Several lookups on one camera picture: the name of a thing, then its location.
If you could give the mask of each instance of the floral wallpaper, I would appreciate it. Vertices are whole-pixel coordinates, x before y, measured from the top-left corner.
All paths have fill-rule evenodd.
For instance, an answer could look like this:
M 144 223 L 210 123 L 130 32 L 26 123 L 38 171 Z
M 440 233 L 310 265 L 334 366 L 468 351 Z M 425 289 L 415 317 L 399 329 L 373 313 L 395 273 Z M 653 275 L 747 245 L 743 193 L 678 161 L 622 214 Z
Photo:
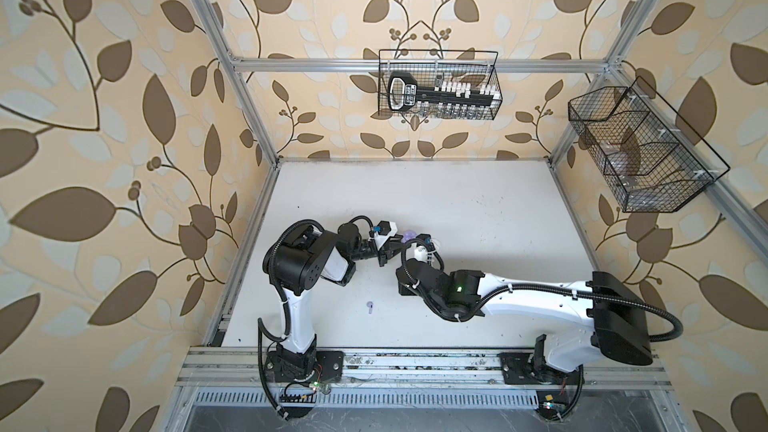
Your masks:
M 599 59 L 633 0 L 211 0 L 232 51 L 360 58 L 363 50 L 495 50 L 512 59 Z
M 733 167 L 723 180 L 763 218 L 766 29 L 766 0 L 661 0 L 624 64 L 714 145 Z M 600 264 L 684 322 L 682 338 L 655 350 L 690 422 L 702 432 L 765 430 L 766 264 L 705 195 L 674 214 L 624 214 L 581 145 L 559 171 Z
M 584 74 L 500 74 L 494 120 L 441 120 L 377 111 L 372 74 L 245 74 L 278 155 L 291 158 L 543 158 L 568 122 Z
M 188 0 L 0 9 L 0 429 L 150 430 L 266 164 Z

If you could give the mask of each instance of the white table surface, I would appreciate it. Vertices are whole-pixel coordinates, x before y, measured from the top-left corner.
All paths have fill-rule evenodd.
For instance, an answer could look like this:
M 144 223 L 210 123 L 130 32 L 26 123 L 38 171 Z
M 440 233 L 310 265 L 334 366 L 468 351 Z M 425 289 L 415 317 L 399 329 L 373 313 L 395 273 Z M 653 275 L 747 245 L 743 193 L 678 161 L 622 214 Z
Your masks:
M 543 282 L 591 278 L 588 256 L 544 162 L 288 162 L 223 346 L 255 347 L 259 317 L 280 332 L 282 308 L 261 263 L 285 228 L 313 218 L 335 232 L 359 214 L 374 224 L 394 221 L 400 233 L 431 234 L 447 272 L 467 268 Z M 367 234 L 364 222 L 358 226 Z M 443 321 L 420 298 L 398 294 L 399 263 L 394 258 L 380 268 L 375 259 L 358 262 L 346 287 L 318 281 L 312 309 L 319 347 L 532 347 L 540 334 L 568 326 L 509 314 Z M 367 302 L 373 302 L 371 314 Z

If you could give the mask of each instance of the black wire basket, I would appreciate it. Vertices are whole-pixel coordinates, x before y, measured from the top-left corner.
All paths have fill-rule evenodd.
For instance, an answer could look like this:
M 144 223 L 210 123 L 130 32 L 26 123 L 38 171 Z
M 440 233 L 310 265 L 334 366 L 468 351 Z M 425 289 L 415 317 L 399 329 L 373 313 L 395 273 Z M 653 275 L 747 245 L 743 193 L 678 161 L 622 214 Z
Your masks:
M 648 105 L 651 91 L 674 111 L 675 126 Z M 642 77 L 629 87 L 603 87 L 570 100 L 568 120 L 623 212 L 676 212 L 730 170 Z M 708 152 L 717 165 L 705 165 L 694 150 Z
M 491 51 L 379 51 L 379 116 L 493 120 L 501 106 Z M 455 59 L 445 59 L 456 54 Z

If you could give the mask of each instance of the purple object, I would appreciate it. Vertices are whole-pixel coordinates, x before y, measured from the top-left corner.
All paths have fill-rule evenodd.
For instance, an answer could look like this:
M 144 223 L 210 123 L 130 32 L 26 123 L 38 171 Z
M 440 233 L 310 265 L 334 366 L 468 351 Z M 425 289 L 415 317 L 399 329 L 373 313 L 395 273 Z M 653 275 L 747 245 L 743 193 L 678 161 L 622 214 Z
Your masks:
M 402 233 L 402 238 L 400 239 L 400 242 L 405 244 L 406 242 L 408 242 L 412 238 L 416 238 L 416 232 L 414 232 L 413 230 L 411 230 L 409 228 L 408 230 L 406 230 L 405 232 Z

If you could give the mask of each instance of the floor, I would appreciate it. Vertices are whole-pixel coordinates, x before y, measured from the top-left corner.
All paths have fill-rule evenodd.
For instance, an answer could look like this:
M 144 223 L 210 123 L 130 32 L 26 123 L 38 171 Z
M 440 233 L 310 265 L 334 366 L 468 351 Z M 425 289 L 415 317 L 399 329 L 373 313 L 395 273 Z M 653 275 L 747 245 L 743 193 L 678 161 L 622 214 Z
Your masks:
M 592 267 L 545 162 L 288 162 L 282 166 L 223 346 L 255 347 L 256 320 L 280 329 L 280 303 L 261 263 L 302 218 L 329 230 L 364 214 L 440 244 L 446 271 L 478 269 L 542 282 L 589 280 Z M 445 322 L 397 293 L 398 259 L 359 262 L 346 287 L 319 281 L 312 310 L 320 347 L 532 347 L 566 324 L 495 315 Z M 366 304 L 373 303 L 369 311 Z
M 654 402 L 644 393 L 593 392 L 581 396 L 562 424 L 544 422 L 532 410 L 317 409 L 289 422 L 271 408 L 196 407 L 185 432 L 281 430 L 361 432 L 664 432 Z

